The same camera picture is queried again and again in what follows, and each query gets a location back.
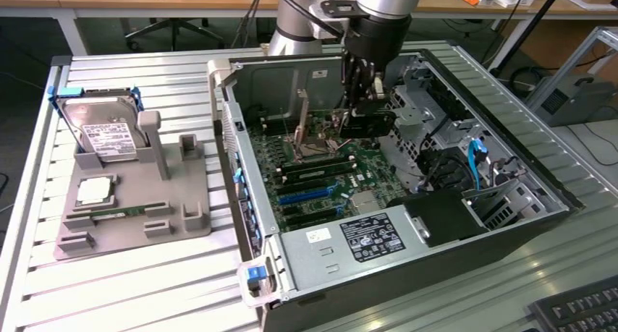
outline hard drive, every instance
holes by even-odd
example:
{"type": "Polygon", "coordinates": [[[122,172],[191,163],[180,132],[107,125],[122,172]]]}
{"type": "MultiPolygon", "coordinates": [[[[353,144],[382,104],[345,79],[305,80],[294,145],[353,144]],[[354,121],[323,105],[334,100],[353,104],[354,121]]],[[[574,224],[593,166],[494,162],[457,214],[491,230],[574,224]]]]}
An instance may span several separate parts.
{"type": "Polygon", "coordinates": [[[148,145],[146,134],[138,128],[142,110],[138,89],[64,88],[52,103],[82,152],[96,153],[103,162],[136,159],[136,150],[148,145]]]}

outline hard drive label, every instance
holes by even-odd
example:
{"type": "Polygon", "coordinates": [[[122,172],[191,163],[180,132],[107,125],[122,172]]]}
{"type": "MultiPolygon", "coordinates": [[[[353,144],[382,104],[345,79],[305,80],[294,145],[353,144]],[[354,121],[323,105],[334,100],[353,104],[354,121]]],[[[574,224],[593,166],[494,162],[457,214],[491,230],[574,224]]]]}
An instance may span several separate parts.
{"type": "Polygon", "coordinates": [[[339,226],[358,262],[406,249],[386,213],[342,223],[339,226]]]}
{"type": "Polygon", "coordinates": [[[135,154],[134,138],[126,123],[84,124],[82,128],[100,157],[135,154]]]}

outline slotted aluminum table surface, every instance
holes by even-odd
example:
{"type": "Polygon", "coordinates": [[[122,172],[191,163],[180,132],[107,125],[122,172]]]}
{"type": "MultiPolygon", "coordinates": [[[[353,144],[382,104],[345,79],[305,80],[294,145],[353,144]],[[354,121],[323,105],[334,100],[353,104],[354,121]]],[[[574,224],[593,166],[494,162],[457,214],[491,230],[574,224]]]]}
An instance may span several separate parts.
{"type": "MultiPolygon", "coordinates": [[[[526,308],[534,300],[618,273],[617,191],[547,128],[530,121],[531,114],[461,48],[442,41],[406,48],[434,52],[589,207],[498,263],[311,331],[523,331],[537,325],[526,308]]],[[[240,259],[206,62],[262,53],[255,48],[88,56],[75,57],[70,67],[52,67],[48,86],[139,86],[146,108],[162,114],[163,142],[183,133],[198,135],[206,144],[214,232],[108,255],[54,259],[75,143],[46,95],[0,258],[3,331],[259,330],[236,283],[240,259]]]]}

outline motherboard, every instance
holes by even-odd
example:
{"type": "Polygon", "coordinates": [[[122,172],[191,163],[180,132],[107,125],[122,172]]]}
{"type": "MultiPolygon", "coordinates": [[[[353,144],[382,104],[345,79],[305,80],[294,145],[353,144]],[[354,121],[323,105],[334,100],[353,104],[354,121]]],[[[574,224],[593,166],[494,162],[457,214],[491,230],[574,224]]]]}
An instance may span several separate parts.
{"type": "Polygon", "coordinates": [[[302,128],[301,119],[283,117],[262,119],[250,128],[282,231],[378,211],[389,201],[407,195],[379,141],[339,137],[345,112],[309,111],[302,128]]]}

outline black keyboard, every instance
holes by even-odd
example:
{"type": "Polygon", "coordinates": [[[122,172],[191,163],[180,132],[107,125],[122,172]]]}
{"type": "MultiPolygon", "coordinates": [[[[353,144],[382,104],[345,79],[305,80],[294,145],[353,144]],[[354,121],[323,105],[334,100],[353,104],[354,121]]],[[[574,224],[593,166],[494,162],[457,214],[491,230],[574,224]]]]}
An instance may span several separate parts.
{"type": "Polygon", "coordinates": [[[618,332],[618,276],[539,299],[530,310],[547,332],[618,332]]]}

